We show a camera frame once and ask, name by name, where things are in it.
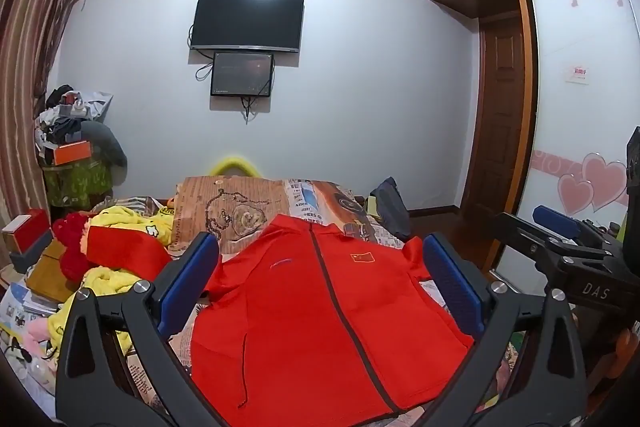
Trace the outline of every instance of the wooden floor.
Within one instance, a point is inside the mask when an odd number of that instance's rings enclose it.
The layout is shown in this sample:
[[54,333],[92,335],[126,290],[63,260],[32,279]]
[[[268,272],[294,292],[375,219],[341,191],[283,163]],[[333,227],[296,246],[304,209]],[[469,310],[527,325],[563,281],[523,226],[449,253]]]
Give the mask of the wooden floor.
[[433,216],[412,217],[412,233],[425,238],[433,232],[442,232],[460,257],[482,268],[493,238],[486,230],[481,230],[466,221],[459,214],[434,214]]

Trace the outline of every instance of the yellow arch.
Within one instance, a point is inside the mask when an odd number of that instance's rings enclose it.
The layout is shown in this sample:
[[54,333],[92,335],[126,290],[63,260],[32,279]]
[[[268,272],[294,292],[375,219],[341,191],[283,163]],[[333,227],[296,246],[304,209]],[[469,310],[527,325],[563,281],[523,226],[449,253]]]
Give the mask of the yellow arch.
[[227,158],[223,159],[220,163],[218,163],[210,170],[209,176],[220,176],[231,168],[240,169],[247,176],[250,176],[252,178],[262,178],[262,176],[260,176],[260,172],[258,172],[257,169],[253,165],[251,165],[251,163],[249,163],[244,158],[239,158],[238,156],[228,156]]

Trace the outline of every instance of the orange box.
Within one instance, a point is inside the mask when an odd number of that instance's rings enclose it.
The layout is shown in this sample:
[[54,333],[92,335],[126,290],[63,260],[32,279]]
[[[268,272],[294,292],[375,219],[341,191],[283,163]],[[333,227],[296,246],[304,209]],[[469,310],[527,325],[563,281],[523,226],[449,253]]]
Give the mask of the orange box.
[[53,149],[54,165],[62,165],[63,163],[83,160],[84,158],[91,158],[91,144],[86,140],[61,145],[57,149]]

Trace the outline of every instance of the blue gripper pad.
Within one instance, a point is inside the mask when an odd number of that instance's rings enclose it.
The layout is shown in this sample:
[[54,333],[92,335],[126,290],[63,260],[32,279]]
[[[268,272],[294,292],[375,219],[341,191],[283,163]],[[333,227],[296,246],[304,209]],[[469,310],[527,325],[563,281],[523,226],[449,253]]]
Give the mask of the blue gripper pad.
[[548,206],[537,206],[533,211],[533,220],[541,227],[553,230],[567,239],[576,239],[580,235],[580,227],[575,219],[556,212]]
[[477,341],[484,332],[484,314],[490,303],[487,280],[440,233],[424,240],[422,256],[460,331]]
[[218,264],[218,253],[216,237],[200,232],[182,254],[189,256],[188,261],[160,301],[158,332],[163,339],[168,339],[184,328],[196,301]]

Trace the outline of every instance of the jacket zipper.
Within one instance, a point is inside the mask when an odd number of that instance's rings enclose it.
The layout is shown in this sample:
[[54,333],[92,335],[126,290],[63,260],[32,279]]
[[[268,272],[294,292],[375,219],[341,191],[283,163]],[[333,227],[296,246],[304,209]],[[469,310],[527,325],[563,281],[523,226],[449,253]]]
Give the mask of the jacket zipper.
[[320,267],[322,269],[322,275],[324,276],[324,282],[326,283],[326,286],[329,289],[329,296],[331,297],[331,302],[334,304],[335,311],[337,312],[338,317],[340,317],[340,321],[342,322],[344,329],[346,329],[347,333],[349,333],[349,336],[351,337],[351,342],[353,342],[353,344],[356,346],[356,350],[358,351],[360,360],[362,360],[362,363],[364,364],[364,367],[367,370],[369,379],[371,380],[374,387],[378,391],[378,394],[380,395],[382,400],[384,400],[384,402],[389,407],[389,409],[391,409],[392,412],[394,413],[401,412],[401,409],[394,403],[393,400],[391,400],[389,393],[382,386],[382,382],[380,382],[380,378],[378,378],[378,375],[373,369],[373,366],[371,365],[371,361],[369,360],[369,357],[367,356],[367,353],[365,352],[364,347],[360,342],[360,339],[356,335],[355,331],[353,331],[353,328],[351,328],[351,325],[347,321],[347,317],[344,315],[344,312],[340,308],[340,304],[338,304],[338,299],[335,296],[334,286],[331,283],[331,279],[329,279],[329,272],[326,269],[326,264],[324,263],[324,258],[322,257],[322,253],[320,251],[320,245],[318,245],[318,240],[316,239],[316,234],[314,233],[311,223],[309,223],[309,232],[311,233],[311,241],[313,242],[314,248],[316,249],[318,262],[320,263]]

